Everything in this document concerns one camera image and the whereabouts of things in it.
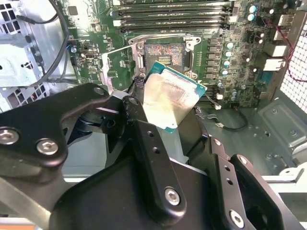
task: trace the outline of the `wire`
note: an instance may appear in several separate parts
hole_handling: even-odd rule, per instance
[[[297,81],[297,82],[307,82],[307,80],[303,80],[303,79],[298,79],[298,78],[295,78],[293,77],[291,71],[290,71],[290,62],[291,62],[291,59],[293,57],[293,54],[294,54],[294,51],[295,51],[295,48],[294,48],[294,45],[289,41],[289,39],[286,37],[286,35],[283,34],[283,32],[281,31],[281,29],[276,26],[276,25],[273,25],[270,21],[264,21],[262,19],[263,23],[265,25],[270,25],[270,26],[273,26],[275,27],[275,29],[281,34],[281,36],[283,37],[283,39],[288,43],[288,45],[290,46],[290,52],[289,52],[289,55],[288,55],[288,58],[287,58],[287,71],[288,71],[288,74],[290,76],[290,78],[292,78],[293,80]]]
[[[28,18],[26,16],[22,16],[22,15],[16,15],[16,17],[19,19],[19,20],[22,20],[26,23],[30,23],[30,24],[48,24],[48,23],[51,23],[53,22],[54,20],[56,20],[58,18],[58,15],[55,14],[52,18],[50,18],[49,20],[47,21],[43,21],[43,22],[38,22],[38,21],[35,21],[34,19],[31,19],[31,18]]]
[[[64,33],[64,40],[63,43],[59,49],[59,53],[56,56],[54,62],[51,64],[50,68],[48,69],[48,71],[42,76],[41,79],[39,79],[37,82],[33,83],[32,85],[30,85],[29,87],[34,87],[37,86],[45,81],[47,81],[47,79],[50,77],[50,75],[56,70],[56,68],[58,67],[62,56],[64,55],[65,51],[66,51],[66,47],[67,47],[67,42],[69,39],[69,30],[68,30],[68,26],[65,22],[65,18],[63,16],[63,14],[61,13],[61,11],[59,10],[59,8],[56,6],[56,4],[54,3],[53,0],[49,0],[50,4],[53,6],[54,10],[56,11],[58,17],[59,17],[59,21],[61,23],[62,29],[63,29],[63,33]]]
[[[237,132],[237,131],[241,131],[243,129],[245,129],[248,126],[248,119],[246,118],[246,116],[239,110],[239,108],[235,107],[234,108],[235,111],[238,112],[238,114],[240,115],[240,117],[243,119],[244,124],[238,128],[230,128],[230,127],[226,127],[224,126],[224,124],[222,122],[220,122],[220,120],[218,119],[217,115],[212,114],[212,115],[208,115],[207,118],[208,119],[214,119],[215,121],[215,125],[218,126],[219,128],[228,130],[228,131],[232,131],[232,132]]]

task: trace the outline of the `black metal bracket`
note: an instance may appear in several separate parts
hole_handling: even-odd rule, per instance
[[[142,88],[131,90],[143,94]],[[96,229],[105,223],[108,229],[123,229],[126,222],[121,220],[130,229],[176,230],[182,224],[183,229],[253,230],[263,214],[267,223],[262,224],[276,229],[273,211],[280,214],[279,229],[300,229],[250,162],[242,156],[230,159],[195,110],[178,129],[189,164],[207,175],[170,161],[142,101],[128,94],[109,96],[95,84],[0,114],[0,200],[51,230],[87,229],[88,221]],[[69,189],[60,173],[67,144],[92,132],[107,135],[107,168]],[[261,193],[258,213],[250,208],[257,197],[250,189]],[[50,199],[46,191],[52,193]],[[124,216],[114,220],[113,207]]]

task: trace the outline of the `black plastic part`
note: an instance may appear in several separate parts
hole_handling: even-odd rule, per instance
[[[262,229],[268,230],[304,230],[248,159],[244,158],[247,162],[244,164],[240,157],[243,156],[234,155],[230,162],[236,169],[250,222],[259,228],[264,225],[265,228]]]
[[[105,90],[101,89],[104,95],[94,91],[97,87],[85,84],[0,114],[0,128],[13,129],[20,136],[12,145],[0,145],[0,176],[50,181],[67,158],[63,129],[73,128],[82,113],[108,99]],[[38,152],[36,145],[43,138],[56,142],[59,150],[53,155]]]
[[[68,190],[54,208],[49,230],[213,230],[207,176],[174,162],[170,166],[189,204],[171,228],[150,217],[143,199],[148,191],[140,186],[139,165],[130,156]]]

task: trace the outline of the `perforated metal panel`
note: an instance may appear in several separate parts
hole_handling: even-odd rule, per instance
[[[307,80],[307,22],[295,47],[290,71],[294,78]],[[307,82],[297,82],[287,72],[280,89],[307,113]]]

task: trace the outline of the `memory module slot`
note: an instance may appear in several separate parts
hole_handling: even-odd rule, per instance
[[[209,24],[167,24],[167,25],[148,25],[143,27],[130,27],[123,26],[120,29],[122,33],[127,32],[142,32],[142,31],[160,31],[164,32],[173,31],[173,30],[182,30],[190,31],[191,29],[214,29],[214,28],[225,28],[227,27],[226,23],[209,23]]]
[[[167,23],[219,23],[223,22],[224,18],[215,16],[181,16],[181,17],[160,17],[160,18],[127,18],[124,20],[120,20],[120,25],[140,25],[143,26],[144,23],[146,25],[149,24],[167,24]]]
[[[178,20],[173,18],[172,20],[157,20],[157,21],[140,21],[140,20],[135,20],[135,21],[125,21],[125,20],[114,20],[113,25],[117,27],[121,26],[128,26],[129,28],[132,27],[145,27],[148,28],[148,26],[173,26],[175,25],[204,25],[204,24],[210,24],[210,23],[222,23],[224,22],[224,18],[222,17],[216,17],[216,18],[206,18],[206,19],[184,19],[184,20]]]
[[[191,10],[205,10],[207,7],[230,7],[231,2],[229,1],[205,1],[205,2],[178,2],[178,3],[154,3],[154,4],[133,4],[125,6],[117,6],[114,8],[115,11],[120,12],[148,12],[153,10],[154,12],[163,11],[168,9],[184,9],[187,11]]]
[[[211,0],[211,1],[206,1],[206,0],[191,0],[191,1],[187,1],[187,0],[178,0],[179,3],[184,3],[184,2],[218,2],[218,3],[223,3],[223,2],[230,2],[227,0],[221,1],[221,0]],[[141,4],[141,5],[150,5],[150,4],[169,4],[168,0],[113,0],[113,4],[114,5],[137,5],[137,4]]]
[[[179,17],[179,16],[195,16],[195,15],[228,15],[229,13],[224,12],[223,8],[213,8],[213,9],[196,9],[196,10],[186,10],[186,9],[164,9],[163,11],[154,12],[114,12],[113,15],[118,19],[126,18],[143,18],[143,17]]]

